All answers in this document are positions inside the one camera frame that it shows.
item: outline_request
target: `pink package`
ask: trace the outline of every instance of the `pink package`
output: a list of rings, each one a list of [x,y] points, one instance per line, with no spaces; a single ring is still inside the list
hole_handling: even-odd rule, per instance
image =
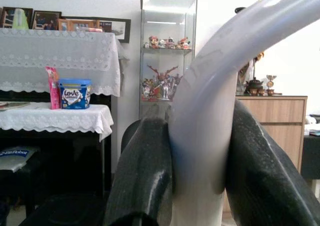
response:
[[[54,67],[45,67],[46,72],[48,73],[48,83],[50,89],[50,101],[51,109],[56,110],[61,108],[60,104],[60,90],[58,87],[59,75],[57,70]]]

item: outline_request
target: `gold trophy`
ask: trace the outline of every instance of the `gold trophy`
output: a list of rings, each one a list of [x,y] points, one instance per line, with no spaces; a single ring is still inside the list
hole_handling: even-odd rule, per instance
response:
[[[276,75],[267,75],[266,78],[269,80],[266,85],[268,87],[268,89],[266,90],[266,92],[268,93],[268,96],[272,96],[275,93],[274,89],[271,89],[274,86],[274,82],[273,80],[276,78]]]

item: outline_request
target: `floor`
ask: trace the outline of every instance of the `floor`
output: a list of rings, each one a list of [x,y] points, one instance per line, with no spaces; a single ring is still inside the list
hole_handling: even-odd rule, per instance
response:
[[[18,226],[26,218],[26,209],[25,206],[20,206],[16,210],[11,210],[6,226]],[[224,219],[221,226],[236,226],[236,223],[231,219]]]

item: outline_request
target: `picture frame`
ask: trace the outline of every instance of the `picture frame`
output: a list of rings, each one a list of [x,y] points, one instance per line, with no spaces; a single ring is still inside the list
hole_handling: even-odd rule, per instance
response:
[[[3,7],[0,18],[0,27],[1,28],[12,28],[14,13],[16,9],[22,9],[26,16],[26,21],[28,23],[29,29],[31,27],[31,18],[33,13],[33,8],[26,7]]]
[[[61,14],[59,11],[35,10],[32,19],[32,29],[58,30],[58,19],[61,18]]]
[[[58,30],[59,31],[70,31],[70,21],[67,19],[59,18],[58,19]]]
[[[77,31],[77,28],[94,28],[97,24],[94,20],[68,20],[70,31]]]
[[[106,33],[114,33],[120,43],[130,42],[131,19],[109,17],[63,16],[67,20],[99,20],[99,28]]]

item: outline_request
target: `glass display cabinet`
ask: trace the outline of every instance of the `glass display cabinet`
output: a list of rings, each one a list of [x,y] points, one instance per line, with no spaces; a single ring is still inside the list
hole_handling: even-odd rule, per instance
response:
[[[140,0],[139,117],[165,110],[195,57],[197,0]]]

